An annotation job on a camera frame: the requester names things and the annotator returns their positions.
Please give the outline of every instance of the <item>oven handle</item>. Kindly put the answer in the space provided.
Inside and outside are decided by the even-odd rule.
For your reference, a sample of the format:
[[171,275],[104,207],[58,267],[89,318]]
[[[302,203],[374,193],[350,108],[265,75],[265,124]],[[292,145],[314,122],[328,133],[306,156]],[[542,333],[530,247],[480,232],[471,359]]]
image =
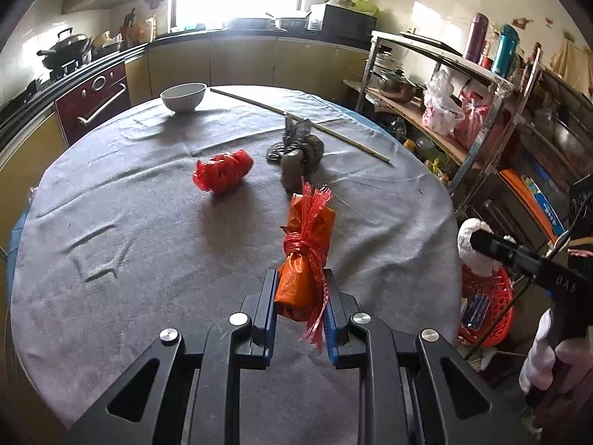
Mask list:
[[103,103],[103,105],[100,106],[97,109],[97,111],[88,118],[88,120],[84,117],[76,117],[76,120],[78,120],[84,126],[88,126],[88,124],[93,123],[93,120],[97,118],[97,115],[103,112],[109,105],[111,105],[114,102],[115,99],[117,99],[121,94],[123,94],[127,90],[126,86],[123,83],[120,83],[120,86],[122,89],[114,96],[112,96],[107,102]]

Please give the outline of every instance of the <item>orange package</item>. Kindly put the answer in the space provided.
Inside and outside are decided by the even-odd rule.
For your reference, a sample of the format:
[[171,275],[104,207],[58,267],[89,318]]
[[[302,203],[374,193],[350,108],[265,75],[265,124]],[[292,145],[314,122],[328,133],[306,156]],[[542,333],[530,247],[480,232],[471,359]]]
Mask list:
[[327,207],[331,190],[303,183],[303,195],[292,196],[288,221],[282,230],[286,261],[278,270],[280,283],[274,302],[279,314],[306,321],[304,337],[322,349],[322,317],[329,299],[323,268],[330,248],[336,212]]

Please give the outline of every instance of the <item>white bowl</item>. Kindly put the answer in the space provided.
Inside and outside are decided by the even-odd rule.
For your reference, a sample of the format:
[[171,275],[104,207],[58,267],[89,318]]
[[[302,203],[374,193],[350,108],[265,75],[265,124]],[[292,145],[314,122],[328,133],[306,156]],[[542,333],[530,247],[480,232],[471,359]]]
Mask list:
[[176,85],[161,93],[162,103],[174,112],[193,112],[204,98],[207,87],[205,83]]

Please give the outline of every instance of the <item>pan handle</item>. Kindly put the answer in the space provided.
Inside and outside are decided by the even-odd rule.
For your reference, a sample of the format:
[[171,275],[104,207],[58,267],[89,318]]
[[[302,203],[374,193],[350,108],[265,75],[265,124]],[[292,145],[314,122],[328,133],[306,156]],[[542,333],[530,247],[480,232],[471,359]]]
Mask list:
[[108,106],[111,105],[115,99],[117,99],[121,94],[123,94],[127,90],[126,86],[123,83],[120,83],[120,86],[122,89],[118,93],[116,93],[114,96],[112,96],[107,102],[103,103],[103,105],[100,106],[97,109],[97,111],[88,118],[88,120],[84,117],[76,117],[76,120],[78,120],[84,126],[88,126],[88,124],[93,123],[93,120],[95,120],[97,118],[97,115],[99,115],[106,108],[108,108]]
[[58,41],[61,40],[60,35],[63,34],[63,33],[66,33],[66,32],[70,32],[70,36],[72,37],[72,30],[74,30],[74,29],[71,26],[70,28],[66,28],[65,30],[62,30],[61,32],[58,32],[57,33],[57,39],[58,39]]

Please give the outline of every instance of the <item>red plastic basket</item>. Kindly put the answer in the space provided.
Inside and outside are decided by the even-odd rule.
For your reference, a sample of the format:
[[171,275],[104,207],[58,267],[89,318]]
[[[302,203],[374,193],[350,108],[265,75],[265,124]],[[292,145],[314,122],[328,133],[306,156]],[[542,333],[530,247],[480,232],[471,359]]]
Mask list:
[[[478,341],[482,335],[486,332],[490,324],[494,321],[494,318],[502,311],[502,309],[511,301],[513,292],[511,289],[511,281],[509,276],[506,275],[506,271],[501,267],[497,272],[491,275],[489,278],[481,278],[471,272],[470,268],[463,265],[461,270],[461,295],[471,301],[475,293],[483,293],[490,297],[491,303],[484,322],[478,331],[472,331],[466,328],[463,324],[459,325],[459,336],[462,338],[462,342],[466,344],[474,344]],[[511,323],[513,321],[513,308],[509,309],[503,316],[502,320],[494,327],[490,336],[486,338],[482,346],[496,346],[511,329]]]

